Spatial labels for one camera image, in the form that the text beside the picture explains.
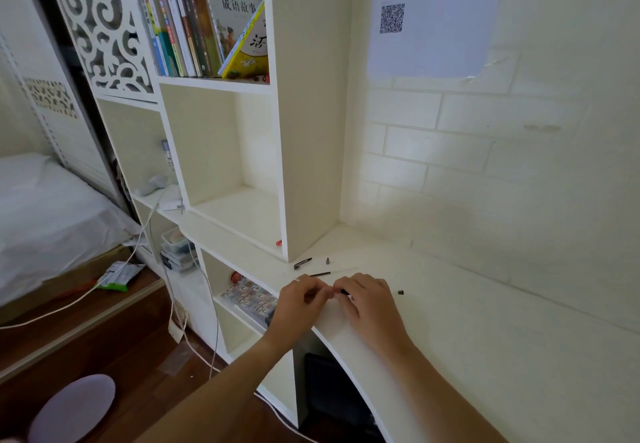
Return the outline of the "white power strip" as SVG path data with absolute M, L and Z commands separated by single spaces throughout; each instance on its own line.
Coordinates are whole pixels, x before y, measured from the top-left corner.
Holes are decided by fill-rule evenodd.
M 168 332 L 177 344 L 183 340 L 187 325 L 188 311 L 180 302 L 172 301 L 168 322 Z

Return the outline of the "person's left forearm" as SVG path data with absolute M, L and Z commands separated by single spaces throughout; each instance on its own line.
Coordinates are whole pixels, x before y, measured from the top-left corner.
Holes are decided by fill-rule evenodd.
M 134 443 L 219 443 L 231 431 L 266 375 L 291 349 L 263 336 Z

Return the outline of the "white wooden bookshelf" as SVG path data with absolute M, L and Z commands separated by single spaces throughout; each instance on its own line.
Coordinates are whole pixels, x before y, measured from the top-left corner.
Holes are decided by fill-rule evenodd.
M 159 275 L 226 362 L 263 333 L 220 297 L 232 273 L 277 295 L 324 270 L 317 254 L 293 265 L 339 222 L 351 0 L 264 3 L 268 82 L 156 73 L 156 102 L 92 91 L 135 210 L 150 216 L 154 269 L 165 231 L 195 245 L 194 268 Z

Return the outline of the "person's right forearm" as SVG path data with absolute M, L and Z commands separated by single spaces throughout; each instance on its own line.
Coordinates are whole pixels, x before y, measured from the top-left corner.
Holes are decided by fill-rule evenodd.
M 381 352 L 428 443 L 508 443 L 412 343 Z

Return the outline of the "yellow children's book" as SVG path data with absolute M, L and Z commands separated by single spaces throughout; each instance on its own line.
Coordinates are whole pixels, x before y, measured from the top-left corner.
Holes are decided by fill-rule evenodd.
M 269 74 L 265 3 L 262 1 L 218 71 L 222 79 L 249 79 Z

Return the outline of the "person's left hand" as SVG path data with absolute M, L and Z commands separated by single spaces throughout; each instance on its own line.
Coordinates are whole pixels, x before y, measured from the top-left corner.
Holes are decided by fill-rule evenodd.
M 307 312 L 308 292 L 334 292 L 334 289 L 319 278 L 309 275 L 300 275 L 282 288 L 273 318 L 264 335 L 269 345 L 279 352 L 291 350 L 311 330 L 321 314 Z

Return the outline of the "bed with white sheet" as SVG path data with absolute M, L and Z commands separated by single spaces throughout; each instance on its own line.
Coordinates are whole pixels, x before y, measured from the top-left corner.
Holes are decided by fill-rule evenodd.
M 0 158 L 0 325 L 98 279 L 141 233 L 51 157 Z

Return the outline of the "white paper wall notice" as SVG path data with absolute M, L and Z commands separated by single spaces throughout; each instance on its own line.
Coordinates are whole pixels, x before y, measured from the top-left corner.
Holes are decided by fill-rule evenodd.
M 368 77 L 479 75 L 500 1 L 372 0 Z

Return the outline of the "stack of small storage boxes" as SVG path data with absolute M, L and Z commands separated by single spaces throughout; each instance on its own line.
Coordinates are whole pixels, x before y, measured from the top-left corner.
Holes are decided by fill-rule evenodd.
M 161 235 L 161 261 L 168 270 L 184 273 L 198 263 L 195 245 L 175 227 Z

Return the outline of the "colourful patterned flat box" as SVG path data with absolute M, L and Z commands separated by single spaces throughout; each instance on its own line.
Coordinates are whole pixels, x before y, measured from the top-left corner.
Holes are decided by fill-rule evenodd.
M 235 305 L 263 329 L 270 325 L 277 304 L 276 297 L 245 277 L 232 283 L 220 297 Z

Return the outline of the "black box under desk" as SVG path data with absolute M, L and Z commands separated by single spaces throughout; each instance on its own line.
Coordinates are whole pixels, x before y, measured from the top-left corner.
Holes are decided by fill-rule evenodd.
M 303 429 L 322 443 L 385 443 L 372 411 L 332 358 L 305 354 Z

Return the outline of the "green and white snack packet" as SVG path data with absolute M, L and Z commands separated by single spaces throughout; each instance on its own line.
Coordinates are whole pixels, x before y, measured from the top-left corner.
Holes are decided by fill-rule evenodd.
M 96 286 L 102 290 L 126 293 L 128 284 L 142 272 L 144 267 L 144 264 L 116 261 L 98 279 Z

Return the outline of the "round lilac stool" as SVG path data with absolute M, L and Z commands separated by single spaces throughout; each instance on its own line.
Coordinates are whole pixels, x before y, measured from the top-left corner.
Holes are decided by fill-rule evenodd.
M 115 381 L 106 374 L 80 378 L 44 404 L 28 431 L 28 443 L 78 443 L 107 415 Z

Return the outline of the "grey sliding wardrobe door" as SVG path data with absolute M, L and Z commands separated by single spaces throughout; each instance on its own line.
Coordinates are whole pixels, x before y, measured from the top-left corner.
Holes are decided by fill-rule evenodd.
M 0 0 L 0 57 L 60 164 L 130 214 L 38 0 Z

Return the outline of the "person's right hand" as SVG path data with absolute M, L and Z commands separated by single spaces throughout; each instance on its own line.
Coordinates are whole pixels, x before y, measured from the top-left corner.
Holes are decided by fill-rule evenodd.
M 336 294 L 344 288 L 356 304 L 361 321 L 349 322 L 363 342 L 387 364 L 411 358 L 415 345 L 409 337 L 388 283 L 381 278 L 356 273 L 333 284 Z

